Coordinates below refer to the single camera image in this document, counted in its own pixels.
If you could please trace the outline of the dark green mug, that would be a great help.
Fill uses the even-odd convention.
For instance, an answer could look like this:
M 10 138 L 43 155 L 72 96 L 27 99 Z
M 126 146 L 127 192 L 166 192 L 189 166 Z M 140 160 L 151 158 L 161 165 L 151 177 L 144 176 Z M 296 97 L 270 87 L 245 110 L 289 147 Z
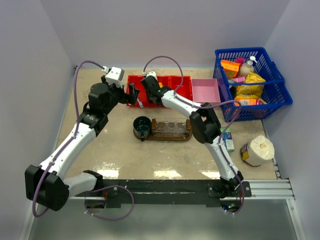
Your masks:
M 151 129 L 152 121 L 146 116 L 139 116 L 133 121 L 133 133 L 141 142 L 151 135 Z

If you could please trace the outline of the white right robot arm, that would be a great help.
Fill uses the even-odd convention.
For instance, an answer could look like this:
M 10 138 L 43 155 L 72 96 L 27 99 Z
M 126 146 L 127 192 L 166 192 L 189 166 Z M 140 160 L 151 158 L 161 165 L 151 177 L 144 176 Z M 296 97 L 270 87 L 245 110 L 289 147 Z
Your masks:
M 220 174 L 223 192 L 230 197 L 239 191 L 245 195 L 243 176 L 222 142 L 221 123 L 209 103 L 200 104 L 180 96 L 168 86 L 160 87 L 155 76 L 147 75 L 141 81 L 148 100 L 177 111 L 190 120 L 194 138 L 210 152 Z

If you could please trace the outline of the clear acrylic toothbrush holder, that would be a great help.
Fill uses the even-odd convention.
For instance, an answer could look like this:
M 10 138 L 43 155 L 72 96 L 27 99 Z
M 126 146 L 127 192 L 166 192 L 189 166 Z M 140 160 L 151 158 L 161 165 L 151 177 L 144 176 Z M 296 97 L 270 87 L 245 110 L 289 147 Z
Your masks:
M 177 137 L 187 139 L 192 136 L 189 119 L 184 118 L 153 118 L 151 133 L 155 137 Z

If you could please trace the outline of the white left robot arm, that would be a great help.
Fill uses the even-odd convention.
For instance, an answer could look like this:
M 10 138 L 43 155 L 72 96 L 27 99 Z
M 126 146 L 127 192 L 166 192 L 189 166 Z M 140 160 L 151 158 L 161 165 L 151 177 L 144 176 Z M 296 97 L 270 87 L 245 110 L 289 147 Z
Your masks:
M 108 114 L 118 104 L 137 102 L 139 90 L 133 83 L 129 92 L 114 83 L 96 83 L 91 86 L 88 101 L 83 106 L 79 121 L 62 144 L 40 165 L 30 165 L 24 173 L 26 197 L 33 205 L 59 211 L 67 200 L 88 192 L 99 196 L 104 190 L 103 177 L 92 170 L 66 178 L 66 173 L 76 158 L 103 130 L 108 123 Z

